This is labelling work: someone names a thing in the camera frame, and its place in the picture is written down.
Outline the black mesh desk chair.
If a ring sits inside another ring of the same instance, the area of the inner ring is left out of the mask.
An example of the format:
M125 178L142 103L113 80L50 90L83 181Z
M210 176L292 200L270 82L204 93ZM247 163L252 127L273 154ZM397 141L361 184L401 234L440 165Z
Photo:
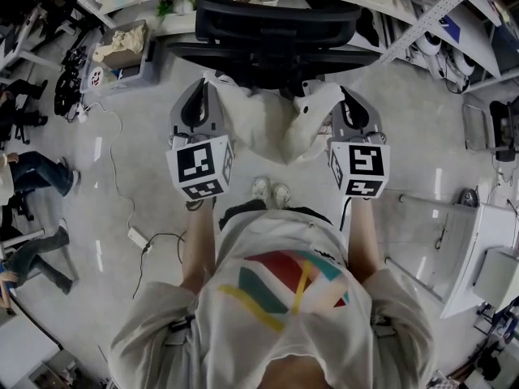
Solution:
M478 102L465 102L461 116L467 150L489 152L503 163L515 161L519 155L519 96L506 103L494 100L485 108Z

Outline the green plant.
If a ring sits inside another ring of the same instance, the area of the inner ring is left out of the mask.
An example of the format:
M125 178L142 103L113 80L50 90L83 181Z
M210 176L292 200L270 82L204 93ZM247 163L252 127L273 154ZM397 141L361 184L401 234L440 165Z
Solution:
M157 4L157 18L167 15L187 15L196 10L196 0L160 0Z

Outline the white desk with metal legs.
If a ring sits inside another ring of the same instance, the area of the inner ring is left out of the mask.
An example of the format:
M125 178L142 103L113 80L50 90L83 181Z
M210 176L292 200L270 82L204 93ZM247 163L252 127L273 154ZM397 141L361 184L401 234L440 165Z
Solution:
M38 28L33 31L34 24L41 17L41 7L36 6L30 15L22 22L18 32L14 33L14 40L5 39L0 44L0 84L10 84L13 79L9 77L10 72L7 75L4 74L9 67L14 66L18 61L25 60L31 63L44 66L52 71L60 72L63 66L59 63L52 62L49 59L43 58L36 54L36 52L43 46L47 45L55 38L61 36L61 34L67 33L71 36L75 35L75 30L79 28L77 23L79 22L74 16L67 16L57 27L54 34L48 35L47 37L40 37L32 47L29 47L28 41L32 39L38 31L42 31L43 28Z

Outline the long white power strip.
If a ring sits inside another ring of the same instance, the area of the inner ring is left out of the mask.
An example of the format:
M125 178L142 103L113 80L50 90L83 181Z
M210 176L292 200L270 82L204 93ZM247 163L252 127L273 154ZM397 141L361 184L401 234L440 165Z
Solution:
M142 254L146 254L152 249L151 242L136 228L130 227L127 236L140 248Z

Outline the white metal shelving unit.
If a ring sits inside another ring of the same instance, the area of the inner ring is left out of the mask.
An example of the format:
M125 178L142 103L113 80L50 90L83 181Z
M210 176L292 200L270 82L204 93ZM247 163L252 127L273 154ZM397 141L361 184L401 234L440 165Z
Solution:
M96 0L76 0L85 10L95 15L106 27L116 28L136 20L145 20L158 36L193 33L195 16L167 15L159 20L152 10L152 4L160 0L137 0L123 3L108 2L100 4ZM302 4L302 0L278 0L281 3ZM491 47L491 39L483 30L483 23L466 7L465 0L394 0L390 4L380 4L371 0L340 0L353 3L374 11L375 15L386 15L394 20L408 24L408 28L395 42L382 44L379 51L384 63L395 58L403 58L405 48L411 46L420 35L430 32L438 36L446 44L476 61L494 81L504 79L500 73L495 53ZM498 12L495 9L499 0L468 0L476 6L493 24L499 24ZM448 15L461 29L460 41L456 43L447 34L439 20Z

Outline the black office chair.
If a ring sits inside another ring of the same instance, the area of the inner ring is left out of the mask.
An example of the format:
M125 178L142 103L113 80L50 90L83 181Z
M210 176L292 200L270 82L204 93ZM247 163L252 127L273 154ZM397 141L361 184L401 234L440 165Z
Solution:
M303 96L307 80L370 66L372 51L345 50L359 6L320 9L197 0L194 42L174 42L177 57L229 76L246 88Z

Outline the small cardboard box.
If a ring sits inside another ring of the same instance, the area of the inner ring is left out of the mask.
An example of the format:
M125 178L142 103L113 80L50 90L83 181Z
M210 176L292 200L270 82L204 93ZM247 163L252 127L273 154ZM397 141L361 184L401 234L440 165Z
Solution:
M127 67L133 67L140 64L143 50L138 53L130 49L113 52L104 57L103 63L111 70L119 70Z

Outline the white desk with grey box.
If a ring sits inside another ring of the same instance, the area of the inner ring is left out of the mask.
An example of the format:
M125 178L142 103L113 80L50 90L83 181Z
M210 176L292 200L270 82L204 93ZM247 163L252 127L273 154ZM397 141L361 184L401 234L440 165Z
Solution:
M474 293L474 284L490 248L513 247L519 234L516 213L503 207L481 204L467 207L409 194L399 197L405 205L419 205L447 213L447 224L440 248L432 258L428 281L387 257L390 267L410 279L440 307L440 318L450 318L483 303Z

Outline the grey plastic crate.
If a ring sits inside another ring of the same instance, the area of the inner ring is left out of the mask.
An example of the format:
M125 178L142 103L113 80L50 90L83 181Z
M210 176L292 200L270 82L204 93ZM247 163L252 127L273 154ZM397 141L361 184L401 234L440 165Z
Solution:
M144 48L140 64L119 70L111 70L103 62L95 62L93 53L98 45L109 45L112 42L115 31L127 32L140 25L145 26ZM98 88L88 88L88 76L91 70L101 66L105 70L104 83ZM127 92L138 88L146 88L155 85L159 77L159 62L157 55L157 41L149 31L145 20L138 20L124 24L118 28L111 28L88 50L85 66L81 71L79 91L83 95L95 94L99 97L111 96L118 92Z

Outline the person's white shoe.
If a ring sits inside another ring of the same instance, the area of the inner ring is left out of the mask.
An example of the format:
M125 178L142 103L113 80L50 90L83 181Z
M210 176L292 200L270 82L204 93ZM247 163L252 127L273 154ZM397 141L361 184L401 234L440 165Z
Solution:
M251 197L266 203L270 199L270 181L266 177L258 177L253 181Z
M272 189L272 194L278 209L287 209L290 206L291 193L287 185L276 184Z

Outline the person's left forearm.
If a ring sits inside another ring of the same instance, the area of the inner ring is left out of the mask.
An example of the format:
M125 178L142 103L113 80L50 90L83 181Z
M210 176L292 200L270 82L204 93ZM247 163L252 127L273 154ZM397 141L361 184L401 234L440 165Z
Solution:
M188 215L181 287L198 294L215 269L213 199L205 199Z

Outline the person's white left shoe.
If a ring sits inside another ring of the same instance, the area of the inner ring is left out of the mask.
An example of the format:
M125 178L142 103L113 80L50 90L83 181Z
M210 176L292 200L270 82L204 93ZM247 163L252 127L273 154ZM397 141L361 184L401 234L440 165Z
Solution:
M266 177L258 177L253 181L251 197L266 203L270 199L270 181Z

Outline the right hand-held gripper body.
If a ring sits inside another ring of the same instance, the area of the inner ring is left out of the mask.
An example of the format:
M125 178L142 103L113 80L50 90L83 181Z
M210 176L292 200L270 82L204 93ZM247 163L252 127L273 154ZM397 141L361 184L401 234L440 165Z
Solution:
M328 165L342 195L377 199L390 172L390 147L386 135L372 131L348 140L328 140Z

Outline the person's black trousers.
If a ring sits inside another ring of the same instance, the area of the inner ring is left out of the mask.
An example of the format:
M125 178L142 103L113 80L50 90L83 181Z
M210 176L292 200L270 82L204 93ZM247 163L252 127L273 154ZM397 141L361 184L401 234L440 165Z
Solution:
M240 204L235 207L230 207L225 211L225 214L222 218L220 218L218 222L219 229L222 230L230 219L233 217L245 213L245 212L259 212L266 211L267 204L262 199L252 199L246 203ZM309 216L314 216L318 219L321 219L325 222L331 224L332 222L325 216L319 214L318 212L313 211L309 207L287 207L286 211L298 212Z

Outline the dark navy bag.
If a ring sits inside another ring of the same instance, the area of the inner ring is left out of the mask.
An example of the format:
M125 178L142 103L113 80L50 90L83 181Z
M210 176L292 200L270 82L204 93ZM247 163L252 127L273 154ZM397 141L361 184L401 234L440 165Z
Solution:
M495 27L492 48L500 73L519 67L519 23L514 15Z

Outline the white rounded device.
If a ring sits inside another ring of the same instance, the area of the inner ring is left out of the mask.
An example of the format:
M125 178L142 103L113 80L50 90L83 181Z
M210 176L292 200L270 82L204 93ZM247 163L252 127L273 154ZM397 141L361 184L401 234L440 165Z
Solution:
M440 52L442 40L431 34L425 32L416 41L415 44L419 51L426 56L435 56Z
M453 61L455 67L462 75L471 76L473 74L475 62L457 48L453 48Z

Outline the white clothes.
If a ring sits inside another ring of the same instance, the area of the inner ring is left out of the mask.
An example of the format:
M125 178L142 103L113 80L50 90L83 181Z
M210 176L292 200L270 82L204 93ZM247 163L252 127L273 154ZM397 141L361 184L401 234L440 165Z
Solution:
M328 139L320 130L332 109L345 99L339 84L315 79L307 82L310 89L305 96L293 100L264 89L240 87L227 75L206 71L204 79L217 92L232 139L279 165L319 156Z

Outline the cardboard box with cloth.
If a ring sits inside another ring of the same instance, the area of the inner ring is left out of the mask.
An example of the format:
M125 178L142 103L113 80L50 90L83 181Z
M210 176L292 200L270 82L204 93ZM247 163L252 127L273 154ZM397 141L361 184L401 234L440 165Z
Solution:
M115 31L112 42L109 45L98 45L92 59L95 62L103 62L112 53L119 53L130 50L134 54L139 54L144 48L145 26L140 25L131 30Z

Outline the person's white right shoe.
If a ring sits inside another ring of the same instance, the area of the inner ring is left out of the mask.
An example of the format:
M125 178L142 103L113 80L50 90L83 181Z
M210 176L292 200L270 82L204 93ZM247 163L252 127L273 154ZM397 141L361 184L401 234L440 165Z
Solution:
M272 189L272 194L278 209L287 209L290 206L291 193L287 185L276 184Z

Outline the person's right forearm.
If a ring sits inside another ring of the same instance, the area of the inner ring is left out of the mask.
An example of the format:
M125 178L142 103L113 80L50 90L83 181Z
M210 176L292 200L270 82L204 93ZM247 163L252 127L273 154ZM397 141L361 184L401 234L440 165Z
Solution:
M354 198L351 201L348 267L364 288L370 284L371 277L383 269L372 203L369 200Z

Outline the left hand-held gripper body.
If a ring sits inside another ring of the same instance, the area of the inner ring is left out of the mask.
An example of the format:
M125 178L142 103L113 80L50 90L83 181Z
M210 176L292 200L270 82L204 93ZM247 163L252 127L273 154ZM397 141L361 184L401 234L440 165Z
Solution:
M228 135L190 133L174 128L166 153L175 189L186 200L204 200L229 190L234 151Z

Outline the person's white printed T-shirt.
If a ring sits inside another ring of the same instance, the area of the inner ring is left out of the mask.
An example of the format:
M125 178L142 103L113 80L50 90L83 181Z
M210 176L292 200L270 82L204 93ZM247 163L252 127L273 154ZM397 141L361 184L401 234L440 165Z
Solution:
M387 269L356 280L333 225L244 212L221 239L200 292L143 288L110 345L118 389L256 389L288 356L315 359L332 389L425 388L434 341L414 288Z

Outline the black round floor device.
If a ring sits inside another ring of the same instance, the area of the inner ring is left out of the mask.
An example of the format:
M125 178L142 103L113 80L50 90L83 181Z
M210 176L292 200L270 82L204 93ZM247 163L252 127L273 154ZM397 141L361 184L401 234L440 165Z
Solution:
M459 194L457 202L462 206L477 208L480 204L479 194L475 189L465 188Z

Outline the grey computer box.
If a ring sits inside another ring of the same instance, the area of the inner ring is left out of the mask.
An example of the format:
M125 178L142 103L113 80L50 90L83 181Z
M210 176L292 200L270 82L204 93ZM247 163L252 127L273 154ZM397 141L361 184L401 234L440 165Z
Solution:
M487 250L474 284L474 294L497 311L519 297L519 249Z

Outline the black swivel chair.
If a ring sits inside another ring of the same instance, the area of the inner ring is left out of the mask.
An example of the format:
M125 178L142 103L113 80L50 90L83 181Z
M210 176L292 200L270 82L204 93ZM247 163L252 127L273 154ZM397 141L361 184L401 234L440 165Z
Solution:
M27 111L27 106L30 100L40 100L47 84L47 80L36 85L17 79L0 91L0 151L11 140L13 126L15 138L29 145L30 140L26 139L24 128L46 125L48 117L41 115L39 110Z

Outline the blue notebook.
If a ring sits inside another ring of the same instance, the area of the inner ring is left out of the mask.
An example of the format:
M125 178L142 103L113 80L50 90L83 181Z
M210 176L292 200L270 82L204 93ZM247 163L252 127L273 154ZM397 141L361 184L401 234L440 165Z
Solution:
M442 17L439 23L442 29L449 34L456 43L460 41L461 29L448 15Z

